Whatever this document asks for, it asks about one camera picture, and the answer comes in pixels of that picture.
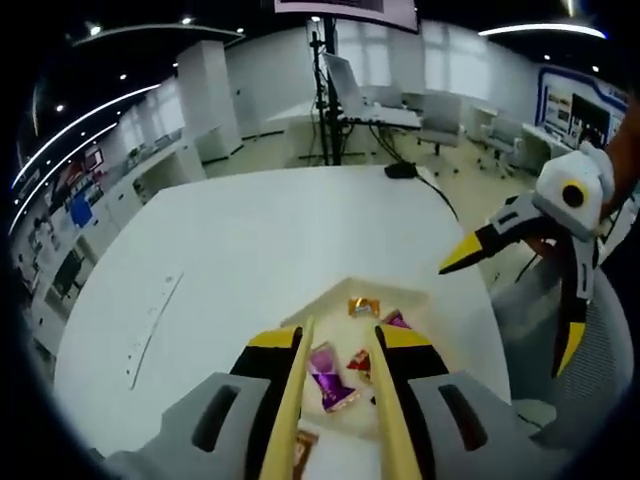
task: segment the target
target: floor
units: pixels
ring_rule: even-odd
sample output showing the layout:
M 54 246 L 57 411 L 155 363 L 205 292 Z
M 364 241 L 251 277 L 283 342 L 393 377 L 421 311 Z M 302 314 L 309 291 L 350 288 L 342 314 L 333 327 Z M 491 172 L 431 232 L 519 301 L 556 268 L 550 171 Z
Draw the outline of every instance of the floor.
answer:
M 205 165 L 209 178 L 240 173 L 250 173 L 279 168 L 315 166 L 322 163 L 320 158 L 287 158 L 289 149 L 285 145 L 285 135 L 270 135 L 245 141 L 244 147 L 232 158 Z M 458 212 L 460 223 L 466 232 L 482 226 L 486 219 L 502 206 L 505 199 L 533 187 L 535 178 L 529 174 L 516 172 L 513 177 L 501 178 L 494 169 L 481 170 L 478 158 L 487 153 L 466 138 L 455 148 L 442 147 L 440 157 L 434 155 L 433 144 L 418 145 L 411 135 L 396 134 L 393 137 L 396 150 L 402 158 L 426 166 L 432 172 L 438 171 L 438 183 Z M 349 155 L 345 165 L 366 163 L 362 154 Z M 388 165 L 394 160 L 380 151 L 373 157 L 374 163 Z M 494 258 L 485 260 L 479 267 L 489 289 L 499 289 L 513 283 L 519 271 L 533 257 L 533 252 L 524 244 L 508 247 Z

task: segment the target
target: office chair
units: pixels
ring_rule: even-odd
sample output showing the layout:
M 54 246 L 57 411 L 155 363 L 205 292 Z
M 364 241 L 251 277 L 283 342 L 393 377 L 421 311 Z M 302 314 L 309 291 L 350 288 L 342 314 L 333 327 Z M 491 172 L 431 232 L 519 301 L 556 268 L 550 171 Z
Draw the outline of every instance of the office chair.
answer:
M 552 379 L 559 287 L 559 272 L 545 259 L 518 283 L 494 295 L 492 305 L 514 407 L 519 400 L 533 399 L 555 408 L 555 420 L 546 424 L 532 418 L 536 412 L 521 414 L 524 421 L 540 427 L 531 439 L 545 448 L 577 451 L 604 424 L 631 385 L 633 346 L 616 293 L 597 269 L 584 338 L 562 374 Z
M 434 143 L 434 155 L 429 160 L 430 168 L 437 177 L 447 161 L 440 156 L 440 146 L 457 147 L 460 145 L 462 100 L 456 95 L 441 92 L 426 93 L 423 97 L 422 129 L 417 133 L 418 145 L 422 142 Z M 458 168 L 450 167 L 453 173 Z
M 71 295 L 69 295 L 71 287 L 76 287 L 78 293 L 82 290 L 83 285 L 78 283 L 77 278 L 82 269 L 83 261 L 84 259 L 80 255 L 71 250 L 62 262 L 58 273 L 53 279 L 53 287 L 58 292 L 61 300 L 64 297 L 71 298 Z
M 480 127 L 480 137 L 482 143 L 493 149 L 493 158 L 478 159 L 480 170 L 494 169 L 502 179 L 513 176 L 511 164 L 518 163 L 516 158 L 521 150 L 522 124 L 498 114 L 491 125 Z

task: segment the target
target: display board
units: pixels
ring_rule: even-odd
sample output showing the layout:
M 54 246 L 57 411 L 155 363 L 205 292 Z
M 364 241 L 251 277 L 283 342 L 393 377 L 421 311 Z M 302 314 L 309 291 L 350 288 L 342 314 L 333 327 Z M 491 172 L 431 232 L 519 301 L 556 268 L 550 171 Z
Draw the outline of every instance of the display board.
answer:
M 569 133 L 572 95 L 555 88 L 547 89 L 544 123 L 562 135 Z
M 272 0 L 276 13 L 328 14 L 418 32 L 414 0 Z

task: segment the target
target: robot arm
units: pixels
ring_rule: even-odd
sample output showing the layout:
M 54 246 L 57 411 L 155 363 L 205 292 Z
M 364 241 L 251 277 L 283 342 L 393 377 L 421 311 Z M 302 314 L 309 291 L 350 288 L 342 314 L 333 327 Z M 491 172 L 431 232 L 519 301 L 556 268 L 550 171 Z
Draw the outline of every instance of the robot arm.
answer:
M 557 239 L 564 268 L 553 377 L 565 368 L 584 335 L 598 262 L 595 232 L 602 205 L 613 192 L 609 157 L 583 142 L 579 150 L 548 161 L 534 191 L 507 199 L 489 224 L 465 238 L 440 267 L 440 274 L 455 272 L 529 237 Z

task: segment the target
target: poster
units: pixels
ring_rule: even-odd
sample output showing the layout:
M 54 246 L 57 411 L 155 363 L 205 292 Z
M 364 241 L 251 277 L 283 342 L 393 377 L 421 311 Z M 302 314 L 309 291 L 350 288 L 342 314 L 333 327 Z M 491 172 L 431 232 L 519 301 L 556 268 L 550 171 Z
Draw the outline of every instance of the poster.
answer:
M 546 93 L 544 124 L 552 130 L 566 135 L 569 133 L 572 96 L 571 94 L 551 87 L 547 88 Z

